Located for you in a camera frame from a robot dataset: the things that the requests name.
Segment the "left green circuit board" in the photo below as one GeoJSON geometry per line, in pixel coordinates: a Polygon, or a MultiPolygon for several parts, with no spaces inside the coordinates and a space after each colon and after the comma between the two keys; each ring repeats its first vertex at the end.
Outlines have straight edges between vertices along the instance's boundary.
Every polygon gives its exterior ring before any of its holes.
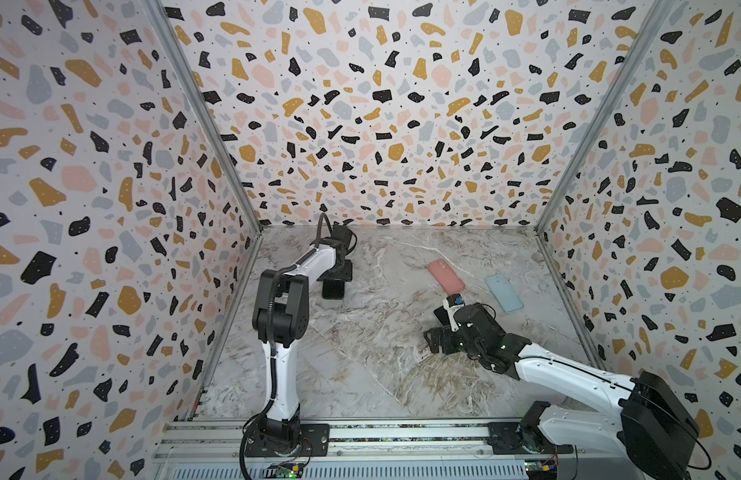
{"type": "Polygon", "coordinates": [[[302,463],[270,464],[262,470],[264,479],[300,479],[303,475],[304,464],[302,463]]]}

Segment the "right circuit board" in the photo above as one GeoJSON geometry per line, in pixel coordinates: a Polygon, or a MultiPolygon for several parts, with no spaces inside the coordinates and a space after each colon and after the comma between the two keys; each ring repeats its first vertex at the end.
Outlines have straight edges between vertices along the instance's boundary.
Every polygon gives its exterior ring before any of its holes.
{"type": "Polygon", "coordinates": [[[524,466],[528,480],[558,479],[558,467],[553,462],[526,461],[524,466]]]}

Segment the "pink phone case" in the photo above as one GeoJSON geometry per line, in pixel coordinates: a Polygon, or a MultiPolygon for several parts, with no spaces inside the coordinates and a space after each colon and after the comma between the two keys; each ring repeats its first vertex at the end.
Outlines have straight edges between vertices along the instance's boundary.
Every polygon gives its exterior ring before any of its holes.
{"type": "Polygon", "coordinates": [[[428,265],[428,270],[448,295],[459,294],[466,288],[464,281],[456,274],[450,263],[444,259],[431,262],[428,265]]]}

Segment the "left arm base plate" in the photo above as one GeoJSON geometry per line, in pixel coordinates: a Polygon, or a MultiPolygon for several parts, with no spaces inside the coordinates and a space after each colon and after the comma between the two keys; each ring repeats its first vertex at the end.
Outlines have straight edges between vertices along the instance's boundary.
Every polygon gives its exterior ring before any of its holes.
{"type": "Polygon", "coordinates": [[[328,423],[254,427],[242,452],[246,458],[285,458],[296,455],[326,457],[328,440],[328,423]]]}

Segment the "light blue phone case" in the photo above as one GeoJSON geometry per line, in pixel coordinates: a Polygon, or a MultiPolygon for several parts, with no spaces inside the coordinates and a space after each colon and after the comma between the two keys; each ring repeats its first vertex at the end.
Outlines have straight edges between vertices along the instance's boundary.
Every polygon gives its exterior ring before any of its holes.
{"type": "Polygon", "coordinates": [[[506,276],[496,274],[485,279],[486,284],[506,314],[522,310],[524,302],[506,276]]]}

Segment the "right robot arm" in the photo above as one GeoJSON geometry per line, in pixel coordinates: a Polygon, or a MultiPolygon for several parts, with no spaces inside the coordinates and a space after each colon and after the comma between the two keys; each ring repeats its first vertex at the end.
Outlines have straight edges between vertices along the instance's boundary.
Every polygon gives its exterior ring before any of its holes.
{"type": "Polygon", "coordinates": [[[425,332],[434,354],[465,354],[488,372],[537,384],[586,405],[570,410],[532,404],[498,448],[542,453],[552,446],[591,448],[627,458],[653,479],[682,479],[692,469],[700,427],[663,378],[616,374],[564,358],[502,328],[493,308],[447,297],[436,309],[440,326],[425,332]]]}

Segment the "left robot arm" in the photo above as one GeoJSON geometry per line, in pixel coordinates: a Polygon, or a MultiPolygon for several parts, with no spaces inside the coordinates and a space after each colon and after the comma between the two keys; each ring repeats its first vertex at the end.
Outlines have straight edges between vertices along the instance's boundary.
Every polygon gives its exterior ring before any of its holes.
{"type": "Polygon", "coordinates": [[[262,272],[258,282],[252,327],[266,356],[266,403],[252,429],[288,449],[300,443],[296,360],[310,321],[310,288],[318,283],[322,298],[342,300],[354,274],[348,260],[354,248],[356,234],[323,213],[306,253],[288,266],[262,272]]]}

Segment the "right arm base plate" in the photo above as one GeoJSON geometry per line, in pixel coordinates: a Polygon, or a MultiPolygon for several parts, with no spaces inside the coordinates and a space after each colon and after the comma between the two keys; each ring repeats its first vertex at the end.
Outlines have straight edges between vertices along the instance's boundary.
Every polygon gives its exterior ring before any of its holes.
{"type": "Polygon", "coordinates": [[[491,422],[488,424],[487,443],[496,455],[553,455],[573,454],[570,445],[556,446],[548,442],[536,427],[524,427],[519,422],[491,422]]]}

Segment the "right corner aluminium post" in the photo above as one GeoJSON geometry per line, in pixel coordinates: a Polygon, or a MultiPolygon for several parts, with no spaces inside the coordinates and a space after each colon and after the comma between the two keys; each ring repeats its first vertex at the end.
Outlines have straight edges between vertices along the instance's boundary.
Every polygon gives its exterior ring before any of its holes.
{"type": "Polygon", "coordinates": [[[582,141],[577,147],[572,161],[560,176],[560,182],[555,188],[551,200],[545,207],[535,227],[535,233],[538,237],[541,237],[546,228],[552,223],[555,211],[563,202],[567,189],[574,182],[576,174],[587,160],[601,131],[620,104],[620,98],[627,90],[631,78],[643,61],[660,28],[669,17],[673,4],[674,1],[671,0],[656,0],[648,10],[637,39],[633,42],[631,50],[626,55],[625,61],[615,76],[614,82],[606,92],[590,125],[585,130],[582,141]]]}

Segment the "left corner aluminium post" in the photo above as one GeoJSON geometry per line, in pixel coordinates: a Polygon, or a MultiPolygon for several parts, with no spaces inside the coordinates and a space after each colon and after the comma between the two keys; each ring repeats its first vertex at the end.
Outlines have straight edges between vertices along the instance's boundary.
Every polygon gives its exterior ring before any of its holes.
{"type": "Polygon", "coordinates": [[[180,48],[180,41],[174,35],[170,20],[168,20],[168,16],[164,12],[164,5],[160,1],[154,0],[144,0],[142,4],[144,4],[144,10],[146,10],[146,15],[148,15],[150,23],[152,23],[154,30],[156,30],[156,37],[160,40],[160,44],[164,46],[166,57],[172,63],[174,71],[176,71],[176,78],[178,78],[178,83],[182,85],[182,89],[186,93],[186,100],[188,100],[188,104],[192,107],[192,111],[196,113],[198,124],[200,124],[200,128],[206,134],[206,138],[210,142],[210,147],[212,147],[212,152],[214,152],[216,160],[220,164],[220,169],[222,169],[226,181],[230,184],[230,190],[232,190],[232,194],[234,194],[238,205],[240,205],[242,216],[244,216],[244,224],[246,224],[246,227],[248,227],[248,230],[252,232],[254,237],[261,236],[262,225],[260,225],[260,221],[254,215],[254,208],[252,208],[250,201],[248,201],[248,195],[244,191],[242,181],[240,181],[238,172],[236,172],[236,168],[234,168],[234,164],[230,160],[228,150],[224,147],[222,135],[218,132],[218,128],[216,128],[216,124],[214,124],[214,120],[212,120],[212,116],[210,116],[210,112],[206,108],[206,101],[204,101],[202,91],[200,91],[200,87],[194,82],[192,69],[190,69],[188,60],[186,60],[186,56],[184,56],[184,52],[180,48]]]}

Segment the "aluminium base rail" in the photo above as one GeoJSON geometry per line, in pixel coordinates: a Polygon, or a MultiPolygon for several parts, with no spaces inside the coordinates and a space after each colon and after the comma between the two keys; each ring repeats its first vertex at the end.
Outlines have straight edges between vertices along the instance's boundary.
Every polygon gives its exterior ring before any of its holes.
{"type": "Polygon", "coordinates": [[[526,461],[553,462],[558,479],[641,479],[628,459],[584,447],[573,454],[496,455],[488,424],[499,419],[317,419],[330,424],[326,457],[246,458],[242,422],[174,422],[156,454],[152,479],[264,479],[270,464],[302,463],[300,479],[528,479],[526,461]]]}

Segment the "corner aluminium post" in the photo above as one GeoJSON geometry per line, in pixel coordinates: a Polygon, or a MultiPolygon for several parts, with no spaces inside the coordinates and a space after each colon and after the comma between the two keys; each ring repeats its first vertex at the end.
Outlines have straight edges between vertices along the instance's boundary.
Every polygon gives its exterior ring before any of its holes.
{"type": "Polygon", "coordinates": [[[625,61],[615,76],[614,82],[606,92],[590,125],[585,130],[582,141],[577,147],[572,161],[560,176],[560,182],[555,188],[551,200],[545,207],[535,227],[535,233],[538,237],[541,237],[546,228],[552,223],[555,211],[563,202],[567,189],[574,182],[576,174],[587,160],[601,131],[620,104],[620,98],[627,90],[631,78],[643,61],[660,28],[669,17],[673,4],[674,1],[671,0],[656,0],[648,10],[637,39],[633,42],[631,50],[626,55],[625,61]]]}
{"type": "Polygon", "coordinates": [[[216,160],[220,164],[220,169],[222,169],[226,181],[230,184],[230,190],[232,190],[232,194],[234,194],[238,205],[240,205],[242,216],[244,216],[244,224],[246,224],[246,227],[248,227],[248,230],[252,232],[254,237],[261,236],[262,225],[260,225],[260,221],[254,215],[254,208],[252,208],[250,201],[248,201],[248,195],[244,191],[242,181],[240,181],[238,172],[236,172],[236,168],[234,168],[234,164],[230,160],[228,150],[224,147],[222,135],[218,132],[218,128],[216,128],[216,124],[214,124],[214,120],[212,120],[212,116],[210,116],[210,112],[206,108],[206,101],[204,101],[202,91],[200,91],[200,87],[194,82],[192,69],[190,69],[188,60],[186,60],[186,56],[184,56],[184,52],[180,48],[180,41],[174,35],[170,20],[168,20],[168,16],[164,12],[164,5],[160,1],[154,0],[144,0],[142,4],[144,4],[144,10],[146,10],[146,15],[148,15],[150,23],[152,23],[154,30],[156,30],[156,37],[160,40],[160,44],[164,46],[166,57],[172,63],[174,71],[176,71],[176,78],[178,78],[178,83],[182,85],[182,89],[186,93],[186,100],[188,100],[188,104],[192,107],[192,111],[196,113],[198,124],[200,124],[200,128],[206,134],[206,138],[210,142],[210,147],[212,147],[212,152],[214,152],[216,160]]]}

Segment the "black phone case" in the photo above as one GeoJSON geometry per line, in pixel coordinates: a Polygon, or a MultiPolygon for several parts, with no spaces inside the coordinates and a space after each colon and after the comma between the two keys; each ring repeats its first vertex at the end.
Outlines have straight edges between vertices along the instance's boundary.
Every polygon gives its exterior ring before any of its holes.
{"type": "Polygon", "coordinates": [[[322,282],[322,298],[326,300],[343,300],[346,293],[346,281],[324,280],[322,282]]]}

